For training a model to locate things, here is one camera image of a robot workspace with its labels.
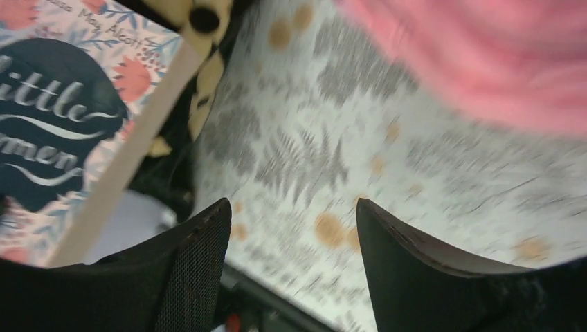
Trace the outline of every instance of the little women book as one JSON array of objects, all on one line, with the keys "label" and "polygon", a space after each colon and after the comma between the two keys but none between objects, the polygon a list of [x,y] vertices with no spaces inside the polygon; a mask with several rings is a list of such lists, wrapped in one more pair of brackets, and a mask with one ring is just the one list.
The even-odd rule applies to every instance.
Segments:
[{"label": "little women book", "polygon": [[111,0],[0,0],[0,257],[81,261],[200,63]]}]

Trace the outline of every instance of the pink blanket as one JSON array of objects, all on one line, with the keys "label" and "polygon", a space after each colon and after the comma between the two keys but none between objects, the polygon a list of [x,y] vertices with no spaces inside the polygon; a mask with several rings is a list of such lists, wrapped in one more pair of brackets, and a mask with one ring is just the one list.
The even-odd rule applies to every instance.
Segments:
[{"label": "pink blanket", "polygon": [[463,114],[587,136],[587,1],[339,3],[390,60]]}]

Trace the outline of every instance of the white patterned fabric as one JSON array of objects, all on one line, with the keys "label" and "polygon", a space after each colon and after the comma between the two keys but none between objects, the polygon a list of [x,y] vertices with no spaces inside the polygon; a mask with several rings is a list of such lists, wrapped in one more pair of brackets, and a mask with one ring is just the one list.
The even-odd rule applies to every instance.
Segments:
[{"label": "white patterned fabric", "polygon": [[198,208],[233,204],[227,260],[341,331],[376,331],[359,197],[499,261],[587,252],[586,144],[458,118],[328,0],[247,17],[199,142]]}]

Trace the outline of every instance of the floral book cover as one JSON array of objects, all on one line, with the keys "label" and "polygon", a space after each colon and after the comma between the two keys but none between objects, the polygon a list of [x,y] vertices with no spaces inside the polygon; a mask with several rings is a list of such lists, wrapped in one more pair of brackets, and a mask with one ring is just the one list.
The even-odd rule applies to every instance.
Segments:
[{"label": "floral book cover", "polygon": [[0,257],[51,258],[180,44],[110,0],[0,0]]}]

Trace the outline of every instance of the floor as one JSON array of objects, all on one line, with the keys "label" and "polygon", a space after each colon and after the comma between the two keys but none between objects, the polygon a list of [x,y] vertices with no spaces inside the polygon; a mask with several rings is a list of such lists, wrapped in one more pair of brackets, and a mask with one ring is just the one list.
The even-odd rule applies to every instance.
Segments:
[{"label": "floor", "polygon": [[153,237],[161,224],[160,216],[166,210],[150,197],[125,192],[98,242],[88,252],[85,263],[93,263]]}]

